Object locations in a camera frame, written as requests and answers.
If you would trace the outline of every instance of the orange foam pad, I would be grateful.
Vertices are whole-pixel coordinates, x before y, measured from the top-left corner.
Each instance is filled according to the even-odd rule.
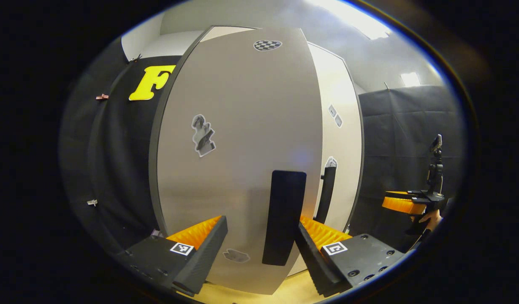
[[[335,242],[344,241],[350,239],[351,236],[346,233],[337,231],[328,227],[325,224],[319,223],[315,220],[308,219],[307,217],[301,216],[300,222],[314,241],[315,246],[319,251],[321,247],[329,245]]]
[[[210,220],[203,221],[199,224],[195,224],[187,229],[184,229],[183,231],[179,231],[173,235],[170,235],[166,237],[166,239],[173,242],[192,245],[196,250],[198,250],[199,246],[201,246],[203,241],[205,241],[207,235],[211,233],[211,230],[220,219],[221,216],[213,217]]]
[[[408,194],[407,192],[400,191],[387,191],[388,193]],[[404,212],[408,214],[422,214],[427,207],[425,204],[414,204],[410,199],[405,198],[389,198],[383,199],[383,208],[391,209],[398,212]]]

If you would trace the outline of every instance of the wooden floor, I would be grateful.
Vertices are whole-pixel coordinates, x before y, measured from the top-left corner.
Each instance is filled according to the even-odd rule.
[[[273,295],[241,292],[205,283],[201,292],[192,299],[206,304],[312,304],[326,298],[318,295],[308,270],[305,270],[287,277]]]

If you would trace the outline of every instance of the ceiling light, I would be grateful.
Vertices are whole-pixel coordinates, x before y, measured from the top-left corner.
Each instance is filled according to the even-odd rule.
[[[402,77],[402,81],[406,87],[416,87],[421,85],[419,77],[417,77],[417,73],[415,72],[400,74],[400,77]]]
[[[381,22],[373,19],[364,12],[338,0],[306,0],[306,2],[321,6],[346,23],[352,25],[370,40],[387,38],[391,31]]]

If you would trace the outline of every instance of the ceiling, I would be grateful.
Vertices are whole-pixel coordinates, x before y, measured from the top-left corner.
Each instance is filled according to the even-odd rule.
[[[403,87],[401,73],[416,72],[421,84],[442,85],[425,54],[391,29],[370,40],[335,14],[306,0],[190,0],[169,8],[160,34],[205,30],[210,25],[300,27],[306,39],[338,54],[365,92]]]

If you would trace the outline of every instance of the human hand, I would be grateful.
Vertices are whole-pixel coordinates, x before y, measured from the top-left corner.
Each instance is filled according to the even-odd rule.
[[[423,216],[422,219],[419,220],[419,223],[422,223],[426,221],[427,219],[430,219],[427,228],[430,229],[430,231],[434,231],[435,227],[437,227],[437,224],[441,222],[443,217],[439,215],[439,210],[434,210],[432,212],[428,212],[425,216]]]

